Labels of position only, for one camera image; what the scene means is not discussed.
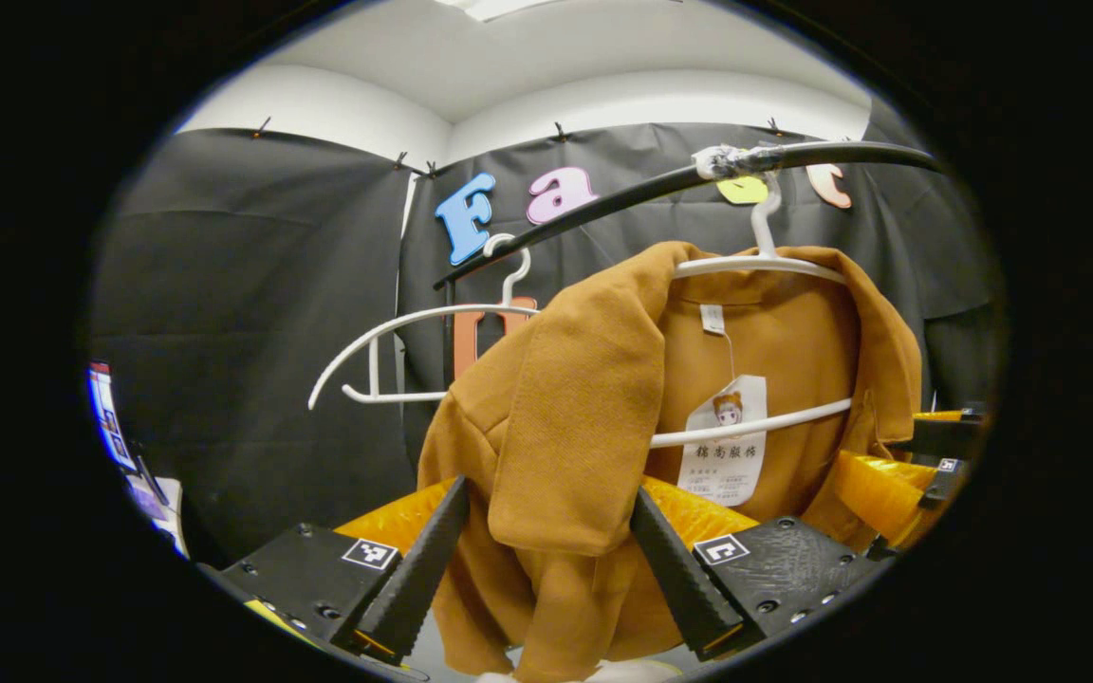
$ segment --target blue letter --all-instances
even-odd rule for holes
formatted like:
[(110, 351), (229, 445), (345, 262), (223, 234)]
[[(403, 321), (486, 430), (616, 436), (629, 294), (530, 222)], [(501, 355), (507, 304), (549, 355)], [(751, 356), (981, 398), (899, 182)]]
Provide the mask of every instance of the blue letter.
[[(446, 221), (446, 234), (449, 234), (449, 242), (455, 246), (455, 251), (449, 255), (450, 264), (463, 262), (467, 256), (479, 251), (486, 244), (489, 234), (485, 229), (474, 227), (474, 221), (492, 220), (492, 204), (486, 200), (486, 195), (477, 195), (477, 191), (491, 190), (493, 187), (495, 178), (491, 174), (478, 174), (461, 190), (455, 191), (437, 207), (436, 215)], [(471, 195), (474, 195), (474, 199), (468, 204), (467, 199)]]

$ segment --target black backdrop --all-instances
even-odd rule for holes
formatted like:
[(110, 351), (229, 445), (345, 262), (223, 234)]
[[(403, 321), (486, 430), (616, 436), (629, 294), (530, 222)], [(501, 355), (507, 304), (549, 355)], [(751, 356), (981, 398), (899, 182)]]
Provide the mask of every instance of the black backdrop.
[[(906, 133), (895, 118), (883, 118), (889, 130)], [(407, 314), (443, 306), (443, 291), (433, 283), (451, 267), (450, 242), (437, 205), (474, 175), (489, 173), (495, 187), (486, 193), (492, 219), (480, 225), (490, 234), (524, 234), (532, 225), (526, 205), (536, 178), (561, 167), (589, 174), (596, 195), (610, 195), (647, 178), (684, 167), (691, 154), (713, 144), (755, 148), (814, 140), (794, 133), (773, 133), (750, 126), (636, 125), (567, 133), (516, 144), (438, 169), (418, 178), (399, 261), (399, 311)], [(851, 207), (837, 208), (812, 189), (806, 169), (784, 169), (778, 176), (784, 203), (771, 217), (777, 246), (819, 245), (845, 251), (902, 313), (922, 350), (924, 405), (939, 392), (942, 407), (964, 407), (989, 397), (990, 367), (984, 357), (992, 341), (989, 319), (955, 317), (988, 304), (996, 285), (988, 251), (975, 234), (972, 213), (940, 174), (927, 169), (890, 169), (884, 164), (841, 164), (837, 186), (850, 196)], [(733, 255), (755, 245), (750, 226), (751, 205), (734, 205), (715, 185), (677, 191), (650, 202), (611, 213), (590, 224), (530, 247), (533, 267), (514, 288), (546, 306), (564, 286), (575, 284), (666, 239), (691, 242), (717, 255)], [(942, 243), (953, 243), (953, 251)], [(520, 262), (510, 258), (458, 281), (458, 303), (498, 303), (500, 284)], [(927, 320), (953, 316), (968, 320), (975, 338), (940, 334), (942, 345), (930, 345)], [(502, 334), (497, 316), (486, 316), (480, 328), (480, 351)], [(407, 384), (410, 392), (444, 389), (442, 325), (420, 323), (399, 333), (407, 343)], [(940, 368), (932, 377), (930, 367)], [(436, 403), (404, 408), (407, 449), (421, 452)]]
[(92, 354), (126, 436), (181, 481), (197, 561), (224, 567), (298, 521), (334, 527), (413, 491), (399, 408), (339, 390), (368, 386), (367, 354), (306, 407), (327, 363), (393, 315), (409, 175), (299, 136), (193, 130), (105, 225)]
[[(884, 90), (971, 182), (1011, 337), (986, 457), (944, 522), (870, 601), (719, 680), (1093, 672), (1093, 249), (1068, 251), (1083, 199), (1059, 191), (1093, 177), (1093, 9), (755, 5)], [(22, 407), (0, 410), (0, 679), (376, 680), (244, 616), (174, 557), (114, 485), (83, 389), (92, 235), (114, 189), (205, 87), (333, 8), (156, 0), (119, 21), (22, 4), (10, 23), (0, 8), (0, 405)]]

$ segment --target cartoon face on tag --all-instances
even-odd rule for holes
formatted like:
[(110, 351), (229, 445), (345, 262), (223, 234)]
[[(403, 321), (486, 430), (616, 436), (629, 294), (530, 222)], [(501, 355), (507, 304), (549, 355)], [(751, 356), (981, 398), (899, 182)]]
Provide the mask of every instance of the cartoon face on tag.
[(719, 420), (720, 427), (727, 427), (729, 424), (741, 424), (741, 415), (744, 413), (741, 392), (721, 393), (712, 399), (710, 405), (716, 411), (716, 419)]

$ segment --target coat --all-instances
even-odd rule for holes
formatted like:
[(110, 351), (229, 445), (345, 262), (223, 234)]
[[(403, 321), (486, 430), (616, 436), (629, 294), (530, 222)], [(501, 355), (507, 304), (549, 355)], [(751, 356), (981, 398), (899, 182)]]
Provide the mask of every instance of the coat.
[[(753, 255), (756, 249), (744, 251)], [(737, 375), (766, 377), (768, 414), (853, 398), (849, 411), (766, 436), (756, 520), (799, 515), (856, 550), (874, 531), (837, 501), (842, 449), (892, 458), (920, 398), (914, 333), (862, 269), (836, 249), (778, 256), (837, 270), (846, 285), (779, 271), (672, 281), (709, 258), (665, 242), (561, 291), (449, 387), (421, 452), (418, 485), (471, 481), (471, 514), (434, 599), (446, 664), (467, 673), (584, 680), (602, 658), (680, 644), (665, 598), (630, 535), (643, 475), (675, 483), (696, 407), (730, 380), (729, 346), (703, 332), (700, 304), (721, 304)]]

